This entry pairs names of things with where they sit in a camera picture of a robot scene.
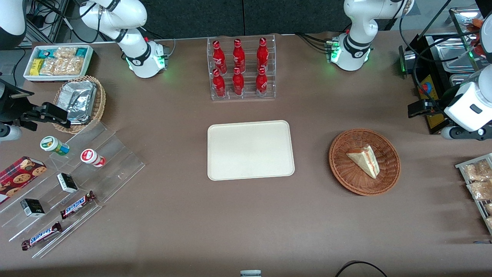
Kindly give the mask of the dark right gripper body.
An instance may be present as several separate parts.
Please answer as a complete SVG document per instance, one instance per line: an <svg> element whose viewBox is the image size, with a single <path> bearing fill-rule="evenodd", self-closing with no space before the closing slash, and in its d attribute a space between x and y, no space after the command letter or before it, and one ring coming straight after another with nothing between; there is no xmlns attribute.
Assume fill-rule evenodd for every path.
<svg viewBox="0 0 492 277"><path fill-rule="evenodd" d="M1 80L0 119L1 123L9 125L21 125L21 122L34 121L32 105L29 96L35 93L18 88L4 80Z"/></svg>

